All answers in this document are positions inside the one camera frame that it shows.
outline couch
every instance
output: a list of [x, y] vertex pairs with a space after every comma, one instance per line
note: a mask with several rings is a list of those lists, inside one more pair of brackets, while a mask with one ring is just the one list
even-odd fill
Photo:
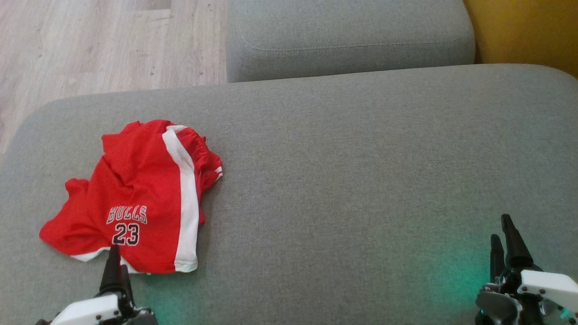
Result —
[[488, 64], [49, 103], [0, 165], [2, 323], [96, 293], [106, 256], [73, 260], [38, 232], [102, 134], [152, 119], [196, 129], [224, 163], [198, 269], [131, 276], [160, 324], [472, 323], [502, 213], [537, 264], [578, 278], [577, 102], [561, 71]]

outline gray fabric surface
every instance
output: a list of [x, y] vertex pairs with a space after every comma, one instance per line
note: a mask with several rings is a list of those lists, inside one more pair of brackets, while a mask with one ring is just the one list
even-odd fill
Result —
[[230, 82], [471, 64], [461, 0], [234, 0]]
[[48, 104], [0, 167], [1, 323], [97, 292], [38, 238], [134, 120], [195, 128], [224, 163], [191, 274], [132, 276], [161, 324], [469, 324], [490, 235], [578, 279], [578, 81], [472, 65], [94, 95]]

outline stitching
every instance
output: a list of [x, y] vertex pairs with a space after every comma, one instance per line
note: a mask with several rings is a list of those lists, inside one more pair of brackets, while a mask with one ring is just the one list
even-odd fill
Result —
[[372, 47], [374, 49], [382, 49], [385, 47], [396, 46], [396, 45], [418, 46], [418, 45], [442, 44], [442, 43], [456, 42], [456, 41], [466, 37], [466, 35], [464, 35], [464, 36], [460, 36], [460, 37], [452, 39], [452, 40], [444, 40], [444, 41], [440, 41], [440, 42], [424, 42], [424, 43], [403, 43], [403, 42], [399, 42], [399, 43], [368, 43], [368, 44], [358, 44], [358, 45], [328, 45], [328, 46], [315, 46], [315, 47], [295, 47], [293, 49], [265, 49], [265, 48], [259, 48], [259, 47], [249, 45], [247, 40], [245, 40], [243, 35], [240, 33], [239, 29], [236, 30], [236, 34], [237, 34], [237, 38], [239, 39], [239, 41], [241, 42], [243, 47], [247, 48], [248, 50], [253, 51], [253, 52], [265, 52], [265, 53], [271, 53], [271, 54], [287, 54], [290, 52], [296, 52], [297, 53], [298, 51], [302, 51], [302, 52], [329, 52], [329, 51], [361, 50], [361, 49], [364, 49], [366, 47]]

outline floor plank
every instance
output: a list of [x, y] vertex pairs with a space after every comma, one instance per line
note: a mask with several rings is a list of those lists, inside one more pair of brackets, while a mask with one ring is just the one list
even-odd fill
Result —
[[226, 0], [0, 1], [0, 156], [45, 103], [226, 82]]

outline gray cushion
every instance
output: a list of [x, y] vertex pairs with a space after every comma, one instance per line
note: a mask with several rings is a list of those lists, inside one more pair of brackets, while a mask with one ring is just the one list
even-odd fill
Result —
[[230, 82], [471, 64], [462, 0], [234, 0]]
[[578, 279], [577, 102], [560, 71], [472, 65], [50, 103], [0, 167], [2, 323], [97, 292], [104, 256], [73, 260], [38, 231], [102, 134], [164, 118], [207, 136], [225, 175], [202, 202], [198, 270], [132, 276], [161, 324], [470, 324], [502, 213], [539, 265]]

